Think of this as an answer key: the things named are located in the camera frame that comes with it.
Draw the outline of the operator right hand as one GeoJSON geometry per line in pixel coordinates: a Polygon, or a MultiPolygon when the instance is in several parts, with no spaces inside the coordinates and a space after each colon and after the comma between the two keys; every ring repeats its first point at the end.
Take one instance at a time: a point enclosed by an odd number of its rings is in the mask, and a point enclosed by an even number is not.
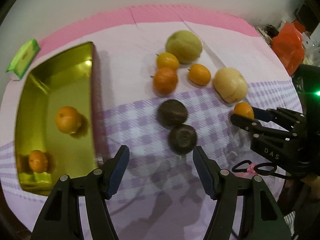
{"type": "Polygon", "coordinates": [[[304,184],[311,187],[311,193],[319,198],[319,176],[307,176],[300,180],[304,184]]]}

